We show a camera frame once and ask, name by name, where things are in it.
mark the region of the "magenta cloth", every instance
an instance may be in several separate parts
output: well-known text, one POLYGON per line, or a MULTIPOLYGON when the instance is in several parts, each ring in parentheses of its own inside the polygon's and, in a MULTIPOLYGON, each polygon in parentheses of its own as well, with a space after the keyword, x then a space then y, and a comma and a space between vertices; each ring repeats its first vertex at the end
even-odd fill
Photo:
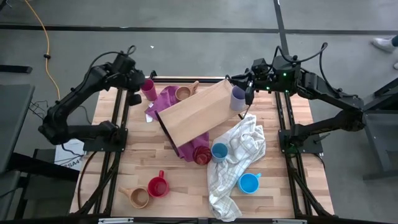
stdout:
MULTIPOLYGON (((173 106, 178 103, 178 100, 175 97, 175 92, 179 86, 168 86, 160 92, 157 96, 157 99, 153 102, 153 106, 145 110, 145 114, 148 114, 155 120, 157 120, 155 111, 158 113, 162 110, 173 106)), ((187 162, 193 161, 193 152, 198 146, 206 146, 209 147, 209 133, 203 133, 192 139, 191 141, 185 143, 184 145, 178 147, 178 152, 180 153, 180 158, 184 158, 187 162)))

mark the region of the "shoe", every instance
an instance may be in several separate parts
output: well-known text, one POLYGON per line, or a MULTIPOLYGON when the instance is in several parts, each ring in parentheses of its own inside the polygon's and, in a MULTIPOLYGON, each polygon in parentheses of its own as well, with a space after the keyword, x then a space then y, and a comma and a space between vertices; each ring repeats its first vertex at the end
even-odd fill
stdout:
POLYGON ((391 39, 373 38, 372 44, 385 52, 392 53, 396 47, 391 43, 391 39))

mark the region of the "towel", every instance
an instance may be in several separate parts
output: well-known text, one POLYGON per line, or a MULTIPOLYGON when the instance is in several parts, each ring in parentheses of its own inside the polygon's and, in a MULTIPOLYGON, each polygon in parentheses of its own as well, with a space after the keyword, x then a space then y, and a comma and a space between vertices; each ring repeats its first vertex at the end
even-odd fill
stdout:
POLYGON ((232 188, 246 168, 266 154, 266 139, 262 126, 256 126, 256 116, 247 114, 234 128, 213 141, 228 147, 223 162, 210 161, 207 166, 209 207, 217 219, 234 221, 242 212, 229 197, 232 188))
MULTIPOLYGON (((166 108, 173 106, 178 103, 177 98, 175 97, 175 92, 177 91, 178 86, 167 86, 164 88, 160 94, 157 96, 157 99, 153 102, 153 106, 148 107, 145 110, 145 114, 153 117, 157 120, 155 111, 161 112, 166 108)), ((209 133, 205 132, 195 139, 185 143, 184 145, 178 147, 178 153, 180 154, 181 159, 185 159, 187 162, 193 161, 193 152, 198 146, 206 146, 209 147, 209 133)))

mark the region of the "butcher block tabletop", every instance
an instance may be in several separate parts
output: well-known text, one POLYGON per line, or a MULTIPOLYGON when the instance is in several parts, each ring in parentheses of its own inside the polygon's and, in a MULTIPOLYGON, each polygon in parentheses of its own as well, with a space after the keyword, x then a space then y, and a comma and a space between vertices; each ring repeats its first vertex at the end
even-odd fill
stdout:
MULTIPOLYGON (((182 83, 156 83, 159 94, 169 85, 186 85, 182 83)), ((212 84, 201 83, 197 92, 203 91, 212 84)), ((99 93, 93 118, 93 124, 111 120, 117 89, 99 93)), ((277 132, 280 129, 275 102, 275 94, 266 91, 255 93, 249 113, 257 116, 257 125, 262 125, 266 138, 266 155, 251 164, 245 172, 261 173, 259 190, 251 195, 241 193, 234 187, 231 198, 242 211, 242 218, 293 218, 293 206, 290 196, 289 180, 285 158, 279 149, 277 132)), ((122 153, 118 170, 118 179, 113 199, 112 217, 214 217, 209 209, 207 189, 207 166, 179 159, 167 140, 159 122, 146 122, 144 111, 149 101, 142 95, 142 103, 129 109, 126 127, 129 130, 126 149, 122 153), (133 208, 125 195, 118 192, 118 187, 147 187, 151 178, 164 170, 165 179, 169 182, 170 192, 163 198, 151 198, 143 209, 133 208)), ((284 97, 281 94, 284 114, 287 114, 284 97)), ((297 95, 291 97, 296 123, 313 122, 308 100, 297 95)), ((123 104, 119 110, 118 124, 121 122, 123 104)), ((213 140, 240 121, 235 116, 209 131, 210 145, 213 140)), ((287 128, 289 121, 285 118, 287 128)), ((97 153, 88 164, 81 182, 82 204, 88 200, 98 185, 104 153, 97 153)), ((326 209, 333 213, 325 171, 319 158, 311 154, 302 154, 308 188, 326 209)), ((300 208, 304 212, 303 198, 297 186, 300 208)), ((101 211, 105 207, 108 187, 104 190, 101 211)), ((78 210, 77 189, 73 198, 71 212, 78 210)))

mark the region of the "gray floor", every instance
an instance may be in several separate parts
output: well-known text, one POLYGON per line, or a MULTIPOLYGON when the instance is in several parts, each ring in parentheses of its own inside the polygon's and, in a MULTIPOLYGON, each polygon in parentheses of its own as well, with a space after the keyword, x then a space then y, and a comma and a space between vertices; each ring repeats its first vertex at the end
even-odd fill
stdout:
MULTIPOLYGON (((9 1, 13 8, 0 12, 0 22, 37 24, 23 2, 9 1)), ((78 26, 278 28, 273 0, 33 0, 45 24, 78 26)), ((397 30, 396 0, 280 0, 286 29, 397 30)), ((223 76, 249 67, 252 60, 271 61, 279 34, 173 33, 173 32, 70 32, 50 31, 50 72, 61 95, 81 82, 94 57, 108 50, 137 45, 134 59, 146 74, 223 76)), ((330 83, 348 93, 367 96, 397 78, 392 68, 398 52, 385 54, 369 44, 371 35, 287 35, 290 53, 304 58, 322 42, 324 71, 330 83)), ((45 74, 45 37, 42 31, 0 30, 0 63, 30 65, 30 75, 0 74, 1 83, 32 83, 33 101, 56 100, 55 89, 45 74)), ((317 59, 303 65, 319 73, 317 59)), ((84 105, 92 118, 98 95, 84 105)), ((315 121, 334 116, 338 109, 321 101, 310 102, 315 121)), ((83 110, 70 120, 85 124, 83 110)), ((27 115, 16 151, 32 155, 35 148, 52 146, 37 132, 40 120, 27 115)), ((376 172, 377 162, 363 131, 335 131, 322 142, 326 176, 335 213, 345 218, 397 222, 398 179, 364 182, 376 172)), ((46 198, 35 212, 51 213, 54 201, 46 198)))

